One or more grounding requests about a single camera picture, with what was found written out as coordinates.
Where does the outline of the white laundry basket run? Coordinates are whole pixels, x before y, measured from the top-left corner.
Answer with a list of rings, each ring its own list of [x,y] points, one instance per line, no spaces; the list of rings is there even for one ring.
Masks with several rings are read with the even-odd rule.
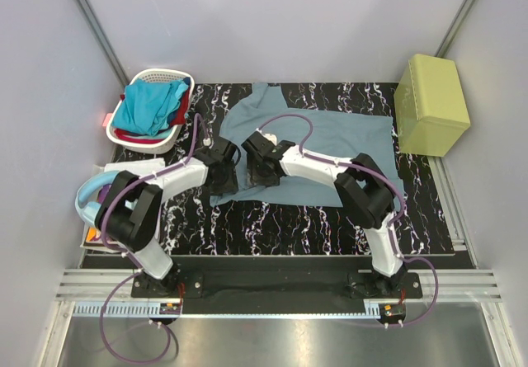
[[[135,75],[135,77],[132,79],[130,84],[134,83],[136,80],[141,79],[145,82],[171,82],[175,80],[184,80],[188,82],[189,89],[188,92],[191,93],[190,96],[190,104],[191,104],[191,98],[193,95],[193,91],[195,89],[195,81],[194,78],[185,72],[177,71],[177,70],[171,70],[171,69],[165,69],[165,68],[149,68],[144,71],[139,72]],[[116,106],[116,108],[113,110],[112,114],[112,120],[114,119],[114,114],[117,110],[117,108],[120,106],[120,103],[125,99],[124,98],[125,91],[123,94],[120,95],[120,100]],[[162,154],[168,152],[174,143],[176,142],[176,139],[178,135],[180,134],[180,131],[182,130],[183,125],[177,125],[176,128],[171,132],[170,137],[162,141],[161,143],[147,145],[147,144],[134,144],[130,142],[125,142],[123,140],[119,140],[115,134],[114,128],[111,125],[111,122],[106,127],[106,136],[110,141],[112,141],[115,144],[119,144],[120,146],[129,149],[130,151],[134,151],[136,153],[150,153],[150,154]]]

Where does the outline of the grey-blue t shirt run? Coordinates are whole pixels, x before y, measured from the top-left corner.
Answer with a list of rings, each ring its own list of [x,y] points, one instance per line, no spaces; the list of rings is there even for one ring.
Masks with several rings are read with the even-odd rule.
[[[290,141],[279,167],[285,176],[277,186],[250,186],[246,163],[236,167],[238,192],[212,196],[213,206],[230,201],[256,200],[278,205],[339,207],[342,202],[334,186],[346,161],[369,155],[399,191],[399,178],[392,138],[393,121],[388,116],[289,108],[280,87],[255,83],[224,117],[221,137],[240,145],[259,129],[280,141]]]

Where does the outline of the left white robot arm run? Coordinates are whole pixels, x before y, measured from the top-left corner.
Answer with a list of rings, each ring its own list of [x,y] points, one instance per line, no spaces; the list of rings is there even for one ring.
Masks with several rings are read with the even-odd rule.
[[[126,170],[103,172],[94,177],[97,186],[110,188],[102,203],[86,205],[87,221],[125,249],[150,278],[149,288],[156,295],[170,297],[177,291],[177,269],[155,238],[162,204],[201,186],[215,196],[236,193],[235,168],[241,157],[236,144],[219,138],[159,172],[143,176]]]

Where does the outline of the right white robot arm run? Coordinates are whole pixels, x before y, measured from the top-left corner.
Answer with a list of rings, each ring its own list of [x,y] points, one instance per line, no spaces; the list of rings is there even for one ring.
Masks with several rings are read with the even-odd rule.
[[[301,150],[290,141],[274,144],[260,131],[253,132],[242,147],[247,153],[248,180],[254,186],[278,186],[283,177],[290,176],[335,190],[370,247],[373,273],[365,282],[365,291],[377,291],[389,299],[403,290],[407,267],[394,234],[397,189],[371,156],[361,153],[344,161]]]

